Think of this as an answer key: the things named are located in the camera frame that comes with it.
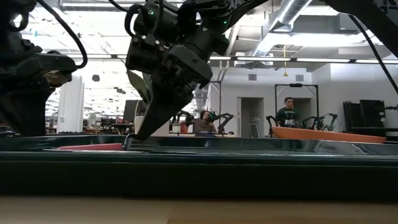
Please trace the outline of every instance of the white wall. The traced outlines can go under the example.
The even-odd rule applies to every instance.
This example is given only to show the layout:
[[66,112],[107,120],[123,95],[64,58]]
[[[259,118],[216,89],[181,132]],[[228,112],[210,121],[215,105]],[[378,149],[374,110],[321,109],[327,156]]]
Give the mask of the white wall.
[[[398,82],[398,66],[387,65]],[[359,100],[384,100],[386,106],[396,106],[398,95],[380,65],[330,64],[312,73],[313,84],[319,84],[320,115],[336,113],[339,129],[345,129],[343,102]],[[398,127],[396,111],[386,111],[385,127]]]
[[[248,74],[257,74],[257,81],[248,81]],[[274,85],[296,83],[295,75],[304,75],[303,84],[311,84],[311,73],[307,73],[305,68],[288,68],[288,77],[284,77],[284,69],[275,71],[274,69],[254,69],[244,68],[228,69],[223,84],[221,86],[221,112],[231,113],[235,116],[226,126],[225,131],[237,133],[238,97],[258,97],[264,99],[264,117],[275,116],[275,89]],[[210,87],[210,108],[213,111],[219,110],[219,93]],[[283,100],[287,96],[297,98],[313,98],[313,94],[306,88],[284,88],[278,94],[278,107],[283,107]],[[263,130],[269,129],[268,122],[264,121]]]

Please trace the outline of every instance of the black metal frame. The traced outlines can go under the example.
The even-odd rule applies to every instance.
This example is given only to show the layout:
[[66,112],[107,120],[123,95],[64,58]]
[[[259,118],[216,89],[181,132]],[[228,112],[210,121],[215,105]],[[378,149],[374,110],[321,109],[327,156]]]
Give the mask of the black metal frame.
[[315,87],[315,94],[316,94],[316,101],[317,101],[317,119],[319,120],[319,91],[318,91],[318,85],[306,85],[306,84],[275,84],[275,115],[278,113],[278,86],[289,86],[291,88],[302,88],[303,86],[312,86]]

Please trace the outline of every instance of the wooden table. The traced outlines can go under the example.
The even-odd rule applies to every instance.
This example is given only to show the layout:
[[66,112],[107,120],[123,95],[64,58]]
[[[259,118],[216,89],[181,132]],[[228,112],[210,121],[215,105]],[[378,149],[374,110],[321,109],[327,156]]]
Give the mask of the wooden table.
[[398,206],[361,203],[0,197],[0,223],[396,224]]

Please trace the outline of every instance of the black cable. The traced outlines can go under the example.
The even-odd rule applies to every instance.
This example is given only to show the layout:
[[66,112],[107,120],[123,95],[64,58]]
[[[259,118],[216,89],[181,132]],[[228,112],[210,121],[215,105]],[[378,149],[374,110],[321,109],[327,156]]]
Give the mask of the black cable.
[[384,73],[386,74],[386,76],[387,76],[388,80],[390,81],[392,87],[394,88],[394,90],[398,94],[398,86],[395,83],[394,79],[391,77],[390,73],[388,72],[388,69],[387,69],[386,65],[381,60],[379,53],[377,52],[376,48],[374,47],[374,44],[372,43],[372,40],[369,38],[368,34],[363,29],[362,25],[358,22],[358,20],[353,15],[349,15],[349,18],[355,23],[355,25],[359,28],[359,30],[365,36],[365,39],[369,43],[369,46],[371,47],[371,49],[372,49],[372,51],[374,53],[374,56],[376,57],[377,61],[380,63],[380,66],[383,69]]
[[45,10],[47,10],[53,17],[61,24],[61,26],[68,32],[68,34],[72,37],[72,39],[76,42],[81,55],[83,56],[83,61],[80,65],[77,65],[77,68],[81,69],[84,68],[87,65],[88,62],[88,57],[87,57],[87,52],[83,44],[81,43],[80,39],[77,37],[77,35],[74,33],[74,31],[69,27],[69,25],[60,17],[60,15],[57,14],[47,3],[45,3],[44,0],[37,0],[37,2],[43,6]]
[[118,3],[116,3],[115,1],[113,1],[113,0],[108,0],[108,1],[109,1],[109,3],[111,3],[116,9],[119,9],[120,11],[123,11],[123,12],[128,12],[127,9],[121,7],[121,6],[120,6]]
[[129,34],[130,37],[134,37],[135,35],[131,32],[131,20],[132,17],[139,13],[139,11],[142,9],[142,6],[140,4],[133,4],[130,6],[129,10],[127,11],[127,14],[124,18],[124,29],[126,30],[127,34]]
[[156,18],[154,29],[152,30],[152,34],[155,35],[158,27],[160,26],[160,23],[162,22],[163,19],[163,11],[164,11],[164,3],[163,0],[159,0],[159,15]]

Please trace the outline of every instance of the white pillar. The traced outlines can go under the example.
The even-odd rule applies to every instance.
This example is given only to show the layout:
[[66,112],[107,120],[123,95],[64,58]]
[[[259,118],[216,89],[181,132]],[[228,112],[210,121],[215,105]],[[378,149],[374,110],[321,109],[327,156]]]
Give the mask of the white pillar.
[[61,86],[57,133],[83,131],[84,95],[83,78],[73,73],[72,81]]

